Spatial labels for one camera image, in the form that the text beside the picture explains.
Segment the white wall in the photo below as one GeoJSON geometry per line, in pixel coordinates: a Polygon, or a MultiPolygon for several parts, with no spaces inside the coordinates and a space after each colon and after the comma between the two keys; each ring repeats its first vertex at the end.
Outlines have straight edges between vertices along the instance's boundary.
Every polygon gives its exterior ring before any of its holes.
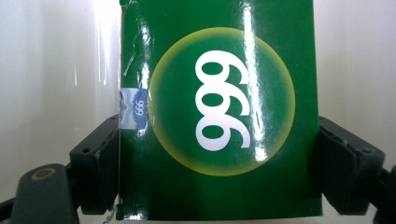
{"type": "Polygon", "coordinates": [[[116,2],[0,1],[0,202],[118,113],[116,2]]]}
{"type": "MultiPolygon", "coordinates": [[[[396,2],[315,0],[319,113],[396,164],[396,2]]],[[[118,1],[0,1],[0,202],[118,112],[118,1]]],[[[248,223],[371,223],[325,216],[248,223]]],[[[83,217],[100,223],[104,217],[83,217]]]]}

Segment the green box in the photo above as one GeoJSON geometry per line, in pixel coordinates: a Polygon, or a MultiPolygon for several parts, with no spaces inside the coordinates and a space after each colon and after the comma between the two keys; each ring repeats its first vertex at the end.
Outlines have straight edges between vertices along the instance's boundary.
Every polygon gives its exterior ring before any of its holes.
{"type": "Polygon", "coordinates": [[[121,5],[117,219],[321,215],[312,0],[121,5]]]}

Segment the glossy surface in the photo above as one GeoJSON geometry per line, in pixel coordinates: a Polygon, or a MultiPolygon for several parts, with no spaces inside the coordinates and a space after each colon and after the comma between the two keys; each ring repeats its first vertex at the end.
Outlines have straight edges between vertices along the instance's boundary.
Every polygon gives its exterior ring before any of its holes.
{"type": "Polygon", "coordinates": [[[320,215],[312,2],[123,5],[118,219],[320,215]]]}

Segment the round hole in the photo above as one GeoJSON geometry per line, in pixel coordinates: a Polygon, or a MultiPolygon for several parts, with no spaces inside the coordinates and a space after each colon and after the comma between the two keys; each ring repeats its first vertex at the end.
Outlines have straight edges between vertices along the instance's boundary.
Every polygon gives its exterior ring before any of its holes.
{"type": "Polygon", "coordinates": [[[85,147],[82,149],[82,153],[89,153],[90,151],[91,151],[91,149],[88,147],[85,147]]]}
{"type": "Polygon", "coordinates": [[[31,178],[35,181],[40,181],[40,180],[49,178],[50,176],[54,175],[55,173],[56,173],[56,171],[53,168],[44,168],[44,169],[36,171],[31,176],[31,178]]]}

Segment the small label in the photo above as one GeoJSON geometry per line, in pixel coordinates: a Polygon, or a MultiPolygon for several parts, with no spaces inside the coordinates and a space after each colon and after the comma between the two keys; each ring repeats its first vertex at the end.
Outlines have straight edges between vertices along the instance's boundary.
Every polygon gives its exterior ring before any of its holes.
{"type": "Polygon", "coordinates": [[[121,88],[120,128],[143,130],[148,121],[148,91],[138,88],[121,88]]]}

